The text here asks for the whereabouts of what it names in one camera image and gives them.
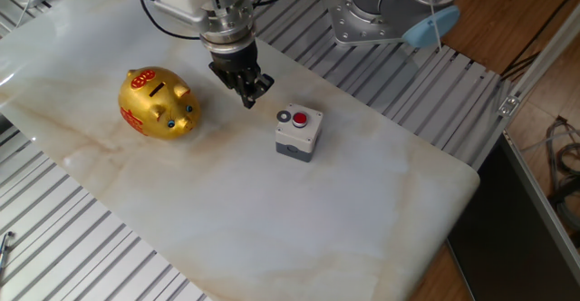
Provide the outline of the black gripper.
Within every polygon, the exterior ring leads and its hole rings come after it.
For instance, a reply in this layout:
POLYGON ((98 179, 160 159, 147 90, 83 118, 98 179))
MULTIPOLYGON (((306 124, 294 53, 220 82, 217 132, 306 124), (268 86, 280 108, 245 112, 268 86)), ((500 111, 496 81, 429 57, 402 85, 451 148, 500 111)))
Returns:
POLYGON ((257 46, 254 37, 245 38, 233 43, 208 43, 212 62, 209 69, 229 90, 234 90, 247 109, 251 109, 256 100, 262 97, 275 83, 266 73, 260 73, 253 83, 247 80, 242 71, 259 71, 257 63, 257 46))

